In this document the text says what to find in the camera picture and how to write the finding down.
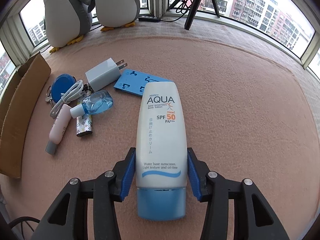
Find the penguin foot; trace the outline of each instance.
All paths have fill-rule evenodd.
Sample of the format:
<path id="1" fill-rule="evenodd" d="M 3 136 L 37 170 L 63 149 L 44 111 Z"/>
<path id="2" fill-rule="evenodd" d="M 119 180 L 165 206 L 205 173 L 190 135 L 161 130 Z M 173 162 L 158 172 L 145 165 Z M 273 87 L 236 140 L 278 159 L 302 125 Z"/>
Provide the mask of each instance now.
<path id="1" fill-rule="evenodd" d="M 122 27 L 128 28 L 128 27 L 135 26 L 135 25 L 136 25 L 135 22 L 130 22 L 130 23 L 127 23 L 127 24 L 123 25 Z"/>
<path id="2" fill-rule="evenodd" d="M 78 38 L 73 39 L 72 41 L 69 41 L 67 45 L 75 44 L 76 42 L 80 42 L 83 39 L 83 35 L 79 36 Z"/>
<path id="3" fill-rule="evenodd" d="M 56 51 L 58 51 L 59 49 L 60 49 L 60 48 L 52 48 L 52 49 L 49 50 L 49 53 L 56 52 Z"/>
<path id="4" fill-rule="evenodd" d="M 100 31 L 106 32 L 106 31 L 111 31 L 111 30 L 114 30 L 114 28 L 113 27 L 103 27 Z"/>

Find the silver screw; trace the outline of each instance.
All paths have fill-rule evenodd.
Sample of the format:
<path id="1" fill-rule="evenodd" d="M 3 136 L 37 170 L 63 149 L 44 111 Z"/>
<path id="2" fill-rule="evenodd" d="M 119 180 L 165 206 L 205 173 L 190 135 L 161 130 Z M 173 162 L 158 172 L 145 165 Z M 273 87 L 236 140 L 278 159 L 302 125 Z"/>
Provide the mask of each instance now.
<path id="1" fill-rule="evenodd" d="M 215 171 L 209 171 L 208 172 L 208 176 L 210 178 L 216 178 L 218 176 L 218 174 Z"/>
<path id="2" fill-rule="evenodd" d="M 112 177 L 114 175 L 114 172 L 113 171 L 106 171 L 105 173 L 104 173 L 104 176 L 106 176 L 107 178 L 110 178 L 110 177 Z"/>
<path id="3" fill-rule="evenodd" d="M 251 179 L 244 179 L 244 184 L 250 186 L 250 185 L 252 185 L 252 183 L 253 183 L 253 182 L 252 182 Z"/>
<path id="4" fill-rule="evenodd" d="M 70 180 L 70 184 L 71 185 L 75 185 L 77 183 L 78 183 L 78 179 L 77 178 L 73 178 L 73 179 Z"/>

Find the blue wave graphic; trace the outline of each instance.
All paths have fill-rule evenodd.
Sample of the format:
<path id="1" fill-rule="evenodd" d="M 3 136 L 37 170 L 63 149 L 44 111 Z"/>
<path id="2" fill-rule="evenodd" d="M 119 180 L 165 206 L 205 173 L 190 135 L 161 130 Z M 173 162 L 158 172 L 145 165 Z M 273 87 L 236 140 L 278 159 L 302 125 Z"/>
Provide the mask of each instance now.
<path id="1" fill-rule="evenodd" d="M 177 178 L 180 176 L 181 171 L 179 171 L 178 173 L 168 173 L 164 171 L 145 171 L 144 173 L 142 173 L 142 177 L 147 175 L 152 175 L 152 174 L 171 177 L 171 178 Z"/>

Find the orange number 50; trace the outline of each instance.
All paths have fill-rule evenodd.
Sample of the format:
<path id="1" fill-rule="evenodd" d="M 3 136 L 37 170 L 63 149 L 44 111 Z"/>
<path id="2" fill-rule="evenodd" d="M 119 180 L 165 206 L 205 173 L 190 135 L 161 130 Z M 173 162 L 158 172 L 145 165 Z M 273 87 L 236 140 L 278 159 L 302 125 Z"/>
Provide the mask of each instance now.
<path id="1" fill-rule="evenodd" d="M 167 119 L 170 120 L 175 120 L 176 119 L 176 116 L 174 114 L 167 114 Z"/>

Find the triangular cutout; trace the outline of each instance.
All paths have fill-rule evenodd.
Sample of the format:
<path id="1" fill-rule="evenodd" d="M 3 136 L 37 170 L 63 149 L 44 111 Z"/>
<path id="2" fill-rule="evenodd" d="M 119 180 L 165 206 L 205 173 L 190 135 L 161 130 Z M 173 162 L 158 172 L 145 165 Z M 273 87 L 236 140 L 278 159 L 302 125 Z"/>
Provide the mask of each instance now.
<path id="1" fill-rule="evenodd" d="M 252 194 L 252 204 L 254 210 L 254 218 L 256 220 L 257 227 L 270 226 L 273 224 L 273 220 L 268 214 L 267 210 L 261 203 L 257 195 Z"/>
<path id="2" fill-rule="evenodd" d="M 70 194 L 66 194 L 48 219 L 48 223 L 61 226 L 66 224 L 69 201 Z"/>

